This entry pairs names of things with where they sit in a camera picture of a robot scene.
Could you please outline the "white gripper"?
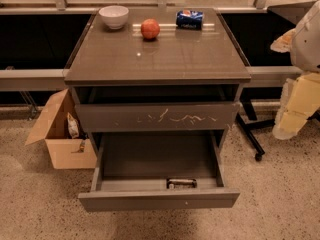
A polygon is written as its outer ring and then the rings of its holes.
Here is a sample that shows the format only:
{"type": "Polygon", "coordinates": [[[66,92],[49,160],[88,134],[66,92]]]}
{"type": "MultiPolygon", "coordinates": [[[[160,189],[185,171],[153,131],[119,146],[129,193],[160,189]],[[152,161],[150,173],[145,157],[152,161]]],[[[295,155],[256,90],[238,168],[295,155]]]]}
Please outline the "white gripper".
{"type": "MultiPolygon", "coordinates": [[[[303,71],[320,71],[320,1],[298,22],[270,45],[272,51],[290,52],[291,63],[303,71]]],[[[304,73],[295,80],[287,79],[281,93],[280,108],[275,118],[273,136],[291,139],[320,108],[320,74],[304,73]]]]}

